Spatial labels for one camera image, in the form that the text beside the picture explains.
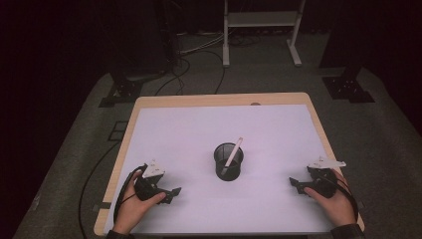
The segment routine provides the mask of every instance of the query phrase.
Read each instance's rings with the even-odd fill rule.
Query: white metal frame
[[[269,27],[269,26],[293,26],[292,38],[287,40],[289,50],[296,67],[302,65],[302,61],[296,50],[296,39],[301,25],[306,0],[301,0],[298,11],[284,12],[241,12],[229,13],[228,0],[224,1],[224,43],[223,43],[223,66],[230,66],[229,52],[229,27]]]

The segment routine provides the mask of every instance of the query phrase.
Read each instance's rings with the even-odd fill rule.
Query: black cup
[[[217,146],[214,151],[215,173],[224,181],[233,181],[240,175],[240,165],[243,161],[242,148],[238,148],[232,162],[225,166],[230,154],[235,148],[235,143],[225,142]]]

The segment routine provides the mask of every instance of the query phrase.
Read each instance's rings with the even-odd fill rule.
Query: dark background
[[[147,15],[142,8],[151,7],[148,0],[1,1],[0,225],[5,238],[16,231],[86,96],[110,63],[168,70],[162,61],[146,66],[155,58],[144,48],[159,35],[151,24],[163,28],[161,1],[153,2],[156,21],[142,20]],[[331,31],[322,68],[344,67],[363,49],[363,66],[382,80],[422,133],[422,76],[417,69],[422,9],[401,2],[308,1],[301,32]],[[246,9],[250,3],[231,0],[230,8]],[[222,30],[221,0],[175,0],[170,5],[177,32]],[[289,10],[298,4],[268,0],[251,6],[251,11]],[[162,48],[163,43],[155,43]]]

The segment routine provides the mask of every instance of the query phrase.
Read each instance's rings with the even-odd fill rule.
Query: gray carpet
[[[382,82],[366,70],[358,81],[375,103],[351,104],[330,98],[321,77],[342,69],[319,69],[328,35],[299,34],[297,47],[303,66],[293,65],[286,36],[261,37],[258,44],[231,48],[231,66],[226,69],[218,94],[305,92],[317,114],[338,160],[347,162],[343,174],[357,200],[367,238],[420,238],[422,235],[422,139],[388,96]],[[185,49],[209,41],[203,37],[182,38]],[[221,48],[208,49],[221,55]],[[222,76],[220,60],[209,53],[184,57],[191,63],[181,77],[184,95],[214,94]],[[174,70],[181,73],[181,63]],[[153,96],[171,74],[146,83],[142,96]],[[91,170],[113,146],[108,141],[114,123],[128,120],[133,104],[99,108],[109,91],[109,75],[99,79],[60,149],[39,198],[22,221],[15,238],[82,238],[78,205]],[[177,81],[160,95],[176,95]],[[102,202],[118,146],[107,154],[87,184],[82,203],[82,223],[88,238],[98,238],[93,228],[97,206]],[[330,238],[329,235],[309,238]]]

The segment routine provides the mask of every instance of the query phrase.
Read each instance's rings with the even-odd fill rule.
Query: metal stand
[[[111,108],[114,104],[134,103],[140,95],[143,82],[131,82],[124,75],[122,70],[113,69],[110,71],[114,80],[108,95],[100,102],[100,108]]]
[[[284,12],[240,12],[229,13],[228,0],[224,1],[224,43],[223,43],[223,66],[230,66],[229,53],[229,27],[274,27],[293,26],[292,39],[287,41],[293,61],[296,67],[302,65],[296,50],[296,38],[301,25],[306,0],[301,1],[298,11]]]
[[[334,100],[344,99],[349,100],[351,103],[375,102],[369,92],[364,91],[356,80],[361,67],[362,64],[357,59],[346,67],[341,76],[322,78],[329,94]]]

